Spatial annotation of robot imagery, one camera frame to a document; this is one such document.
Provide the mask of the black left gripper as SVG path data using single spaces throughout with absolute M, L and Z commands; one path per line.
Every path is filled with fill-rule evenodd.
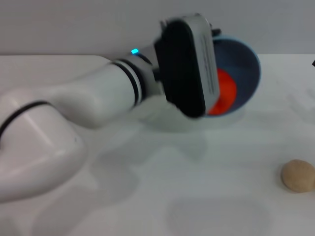
M 209 23 L 210 30 L 211 30 L 211 35 L 212 38 L 218 37 L 221 35 L 221 29 L 220 28 L 215 28 L 211 23 Z

